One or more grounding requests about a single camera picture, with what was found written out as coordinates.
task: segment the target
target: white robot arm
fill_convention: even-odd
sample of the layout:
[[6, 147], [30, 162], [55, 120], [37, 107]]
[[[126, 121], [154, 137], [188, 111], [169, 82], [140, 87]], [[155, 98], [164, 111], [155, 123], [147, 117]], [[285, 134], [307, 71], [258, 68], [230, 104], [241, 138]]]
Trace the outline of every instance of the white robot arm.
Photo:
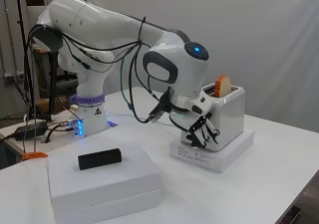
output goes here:
[[[151, 112], [151, 119], [156, 121], [163, 112], [169, 112], [172, 123], [182, 130], [183, 141], [211, 150], [218, 145], [215, 141], [218, 131], [209, 121], [212, 116], [212, 100], [201, 89], [209, 55], [203, 46], [192, 42], [185, 33], [111, 12], [86, 0], [53, 0], [40, 16], [38, 24], [44, 26], [34, 34], [37, 43], [51, 51], [59, 51], [62, 54], [59, 62], [60, 65], [64, 64], [61, 65], [63, 69], [74, 72], [74, 61], [80, 64], [76, 69], [80, 83], [78, 96], [85, 98], [94, 92], [94, 88], [82, 84], [79, 74], [94, 79], [98, 74], [92, 70], [102, 71], [111, 65], [101, 67], [106, 64], [84, 61], [86, 56], [72, 44], [71, 51], [74, 54], [70, 56], [69, 45], [63, 39], [64, 36], [78, 41], [84, 50], [82, 53], [91, 54], [99, 61], [109, 63], [114, 59], [111, 53], [114, 41], [139, 37], [139, 41], [151, 47], [143, 57], [146, 72], [152, 78], [170, 84], [170, 89]], [[110, 49], [91, 51], [83, 46]]]

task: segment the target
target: white container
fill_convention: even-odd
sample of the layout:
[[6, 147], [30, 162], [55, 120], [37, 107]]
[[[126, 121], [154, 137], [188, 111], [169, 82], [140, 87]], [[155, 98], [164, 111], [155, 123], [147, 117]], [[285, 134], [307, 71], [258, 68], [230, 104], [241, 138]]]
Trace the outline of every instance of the white container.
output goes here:
[[169, 154], [215, 172], [223, 172], [253, 143], [254, 131], [245, 129], [219, 152], [190, 147], [179, 138], [169, 145]]
[[[96, 223], [160, 204], [160, 173], [144, 151], [119, 143], [107, 147], [90, 139], [49, 155], [51, 202], [57, 224]], [[122, 162], [79, 169], [78, 155], [114, 147], [121, 150]]]

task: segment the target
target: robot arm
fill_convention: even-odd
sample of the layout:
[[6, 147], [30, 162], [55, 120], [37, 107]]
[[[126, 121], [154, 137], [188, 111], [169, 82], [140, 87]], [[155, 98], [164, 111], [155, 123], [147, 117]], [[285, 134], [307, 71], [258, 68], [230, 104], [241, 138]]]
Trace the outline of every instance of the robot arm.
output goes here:
[[[50, 27], [87, 46], [105, 48], [112, 47], [116, 40], [136, 40], [141, 23], [85, 0], [53, 0], [39, 18], [38, 24], [45, 27], [35, 37], [38, 44], [52, 51], [64, 51], [64, 42], [46, 30]], [[156, 120], [162, 112], [169, 112], [170, 120], [183, 131], [184, 141], [206, 148], [209, 144], [217, 145], [209, 121], [212, 100], [201, 90], [209, 58], [206, 49], [191, 42], [181, 31], [147, 22], [143, 23], [140, 41], [151, 46], [143, 57], [146, 72], [171, 86], [152, 112], [152, 118]]]

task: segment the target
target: white backdrop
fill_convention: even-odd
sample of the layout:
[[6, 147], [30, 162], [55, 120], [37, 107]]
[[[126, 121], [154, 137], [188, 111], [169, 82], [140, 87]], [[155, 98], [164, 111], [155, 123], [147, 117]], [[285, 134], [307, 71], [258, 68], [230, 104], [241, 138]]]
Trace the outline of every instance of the white backdrop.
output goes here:
[[210, 53], [207, 83], [231, 75], [246, 89], [246, 113], [319, 131], [319, 0], [89, 1], [183, 30]]

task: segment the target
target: white table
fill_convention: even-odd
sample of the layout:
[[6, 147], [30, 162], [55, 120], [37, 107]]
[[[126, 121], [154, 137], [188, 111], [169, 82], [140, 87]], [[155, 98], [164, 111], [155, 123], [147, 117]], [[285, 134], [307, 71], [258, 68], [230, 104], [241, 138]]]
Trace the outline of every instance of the white table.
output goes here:
[[[134, 94], [138, 113], [146, 115], [156, 101], [148, 99], [142, 89], [135, 89]], [[108, 112], [130, 114], [121, 94], [107, 96], [106, 106]], [[254, 144], [222, 174], [170, 157], [168, 144], [179, 134], [175, 127], [139, 124], [130, 115], [110, 119], [119, 126], [87, 140], [107, 141], [108, 135], [126, 140], [138, 132], [139, 143], [132, 145], [141, 146], [159, 167], [164, 198], [158, 208], [101, 224], [274, 223], [319, 169], [319, 133], [248, 115], [245, 127], [255, 130]], [[160, 122], [168, 123], [167, 116]], [[4, 169], [0, 171], [0, 180], [3, 223], [54, 223], [46, 159]]]

